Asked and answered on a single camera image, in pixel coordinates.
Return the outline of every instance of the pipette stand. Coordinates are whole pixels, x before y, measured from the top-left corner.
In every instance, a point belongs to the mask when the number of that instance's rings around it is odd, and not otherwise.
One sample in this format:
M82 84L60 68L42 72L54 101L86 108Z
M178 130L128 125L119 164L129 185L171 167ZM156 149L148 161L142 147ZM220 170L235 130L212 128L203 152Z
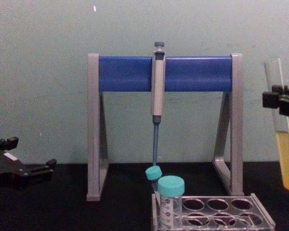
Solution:
M104 91L151 91L152 57L88 54L88 194L99 201L108 170ZM213 165L227 192L243 196L243 59L167 57L165 91L222 91ZM230 124L230 169L224 161Z

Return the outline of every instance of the teal cap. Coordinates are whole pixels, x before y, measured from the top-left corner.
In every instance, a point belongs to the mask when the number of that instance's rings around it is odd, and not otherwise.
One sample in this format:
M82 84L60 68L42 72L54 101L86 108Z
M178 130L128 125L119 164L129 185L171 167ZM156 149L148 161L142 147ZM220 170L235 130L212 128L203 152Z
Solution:
M158 192L163 196L182 196L184 191L184 180L181 177L166 176L158 180Z
M154 165L147 168L145 174L148 180L156 180L162 176L162 171L159 166Z

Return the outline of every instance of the light blue wall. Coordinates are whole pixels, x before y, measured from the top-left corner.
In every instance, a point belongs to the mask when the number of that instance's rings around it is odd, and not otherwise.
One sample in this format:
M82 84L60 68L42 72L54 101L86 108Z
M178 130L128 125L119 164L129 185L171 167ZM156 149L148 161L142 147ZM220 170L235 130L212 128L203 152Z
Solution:
M25 163L87 161L87 53L244 54L244 159L277 160L271 113L262 108L263 62L282 57L289 77L289 1L0 1L0 137ZM160 161L210 161L221 94L167 93ZM150 162L149 93L107 93L112 163Z

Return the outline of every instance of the stand leg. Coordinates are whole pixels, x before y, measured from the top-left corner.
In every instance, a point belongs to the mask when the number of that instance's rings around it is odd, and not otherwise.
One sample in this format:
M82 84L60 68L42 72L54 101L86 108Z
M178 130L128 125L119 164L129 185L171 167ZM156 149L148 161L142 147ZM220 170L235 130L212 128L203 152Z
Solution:
M243 193L243 59L232 54L232 92L223 93L214 149L213 165L231 196ZM230 170L224 161L228 125L230 122Z
M230 97L231 195L243 193L243 57L232 54L232 91Z
M99 201L108 170L103 97L99 93L99 55L88 54L88 194Z

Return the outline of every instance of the pipette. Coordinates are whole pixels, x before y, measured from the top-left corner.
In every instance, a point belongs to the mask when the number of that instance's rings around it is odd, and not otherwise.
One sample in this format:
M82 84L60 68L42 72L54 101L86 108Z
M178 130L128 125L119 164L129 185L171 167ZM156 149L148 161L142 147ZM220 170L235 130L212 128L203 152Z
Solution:
M154 124L153 132L153 165L155 166L158 158L158 126L161 121L164 90L165 90L165 52L163 51L164 43L155 42L156 51L152 56L152 89L151 89L151 114Z

